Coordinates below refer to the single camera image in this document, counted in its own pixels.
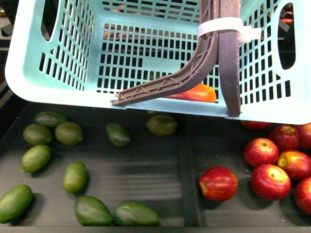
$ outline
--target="red apple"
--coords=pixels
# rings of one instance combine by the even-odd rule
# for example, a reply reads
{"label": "red apple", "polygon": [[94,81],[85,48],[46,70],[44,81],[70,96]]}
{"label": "red apple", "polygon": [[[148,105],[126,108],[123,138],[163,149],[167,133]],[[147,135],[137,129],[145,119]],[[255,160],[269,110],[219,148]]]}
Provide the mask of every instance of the red apple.
{"label": "red apple", "polygon": [[262,164],[253,171],[251,187],[260,198],[281,200],[290,192],[292,183],[283,169],[272,164]]}
{"label": "red apple", "polygon": [[311,177],[304,178],[297,184],[294,200],[302,211],[311,215]]}
{"label": "red apple", "polygon": [[251,121],[251,120],[241,120],[241,124],[247,130],[266,129],[266,128],[268,128],[271,125],[270,122]]}
{"label": "red apple", "polygon": [[280,125],[272,129],[268,138],[276,144],[280,151],[295,150],[299,146],[298,131],[291,125]]}
{"label": "red apple", "polygon": [[217,201],[231,199],[237,192],[238,180],[226,167],[215,166],[208,169],[199,179],[203,196]]}
{"label": "red apple", "polygon": [[291,18],[284,18],[282,19],[282,21],[286,23],[288,26],[291,26],[291,24],[293,23],[293,20]]}
{"label": "red apple", "polygon": [[273,141],[259,137],[247,143],[243,155],[249,165],[256,167],[261,164],[275,164],[279,151]]}
{"label": "red apple", "polygon": [[311,123],[304,125],[296,125],[299,135],[299,148],[310,149],[311,148]]}
{"label": "red apple", "polygon": [[311,158],[296,150],[283,151],[278,158],[277,166],[287,173],[291,181],[311,176]]}

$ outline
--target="brown plastic arm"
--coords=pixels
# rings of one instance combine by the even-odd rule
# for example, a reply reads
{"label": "brown plastic arm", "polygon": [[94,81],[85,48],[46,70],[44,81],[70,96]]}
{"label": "brown plastic arm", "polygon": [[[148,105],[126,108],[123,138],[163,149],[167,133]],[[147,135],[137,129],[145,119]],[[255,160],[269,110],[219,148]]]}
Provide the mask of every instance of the brown plastic arm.
{"label": "brown plastic arm", "polygon": [[[241,0],[221,0],[220,17],[240,18]],[[239,90],[239,32],[219,33],[219,80],[222,95],[229,114],[238,117],[241,113]]]}
{"label": "brown plastic arm", "polygon": [[[200,24],[219,18],[219,7],[220,0],[200,0]],[[198,39],[193,56],[182,69],[174,74],[121,91],[113,105],[123,106],[187,91],[206,78],[217,59],[218,32],[203,35]]]}

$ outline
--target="basket handle opening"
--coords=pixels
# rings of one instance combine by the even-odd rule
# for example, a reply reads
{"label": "basket handle opening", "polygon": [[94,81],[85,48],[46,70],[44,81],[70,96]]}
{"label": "basket handle opening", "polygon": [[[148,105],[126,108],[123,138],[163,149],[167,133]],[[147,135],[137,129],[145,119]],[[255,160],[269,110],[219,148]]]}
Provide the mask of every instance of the basket handle opening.
{"label": "basket handle opening", "polygon": [[46,41],[50,41],[53,34],[57,19],[58,5],[59,0],[45,0],[41,22],[41,33]]}
{"label": "basket handle opening", "polygon": [[283,69],[290,69],[296,61],[294,4],[289,2],[281,10],[277,32],[278,55]]}

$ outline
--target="lime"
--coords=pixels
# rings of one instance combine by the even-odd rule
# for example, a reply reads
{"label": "lime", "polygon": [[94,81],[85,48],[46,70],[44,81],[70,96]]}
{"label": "lime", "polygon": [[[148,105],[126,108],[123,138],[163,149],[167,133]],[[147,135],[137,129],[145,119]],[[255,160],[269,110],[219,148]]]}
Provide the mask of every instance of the lime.
{"label": "lime", "polygon": [[113,223],[113,216],[109,209],[96,197],[79,197],[74,212],[83,226],[109,226]]}
{"label": "lime", "polygon": [[168,136],[175,133],[178,124],[172,116],[161,114],[151,117],[146,126],[157,136]]}
{"label": "lime", "polygon": [[72,122],[64,122],[59,124],[55,129],[56,139],[69,146],[75,146],[83,141],[83,129]]}
{"label": "lime", "polygon": [[125,147],[132,141],[130,133],[121,125],[108,123],[105,129],[109,140],[117,147]]}
{"label": "lime", "polygon": [[30,187],[17,185],[0,199],[0,223],[8,223],[19,217],[29,206],[34,195]]}
{"label": "lime", "polygon": [[67,122],[67,117],[53,111],[45,111],[35,116],[35,122],[51,128],[56,128],[59,124]]}
{"label": "lime", "polygon": [[157,226],[160,216],[143,203],[126,201],[117,206],[115,222],[119,226]]}
{"label": "lime", "polygon": [[88,172],[86,166],[82,162],[70,164],[63,178],[63,187],[68,193],[81,192],[88,180]]}
{"label": "lime", "polygon": [[43,168],[52,158],[52,150],[47,145],[30,148],[21,159],[21,170],[33,173]]}
{"label": "lime", "polygon": [[24,139],[33,146],[48,145],[53,141],[53,133],[49,128],[39,125],[28,125],[23,131]]}

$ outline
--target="light blue basket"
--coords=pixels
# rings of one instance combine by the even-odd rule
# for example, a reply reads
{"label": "light blue basket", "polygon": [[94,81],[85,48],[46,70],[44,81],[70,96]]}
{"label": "light blue basket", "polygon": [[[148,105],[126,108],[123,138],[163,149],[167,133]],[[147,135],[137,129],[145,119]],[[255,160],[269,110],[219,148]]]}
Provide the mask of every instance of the light blue basket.
{"label": "light blue basket", "polygon": [[[281,66],[277,32],[279,15],[288,0],[242,2],[244,24],[262,27],[262,39],[240,48],[239,117],[228,115],[217,65],[204,80],[216,90],[216,103],[158,98],[125,108],[278,123],[310,122],[311,1],[291,2],[296,60],[287,70]],[[44,1],[19,1],[6,64],[7,82],[13,92],[29,101],[125,109],[112,106],[116,93],[177,72],[191,58],[197,43],[198,3],[60,0],[52,37],[46,41],[41,33]]]}

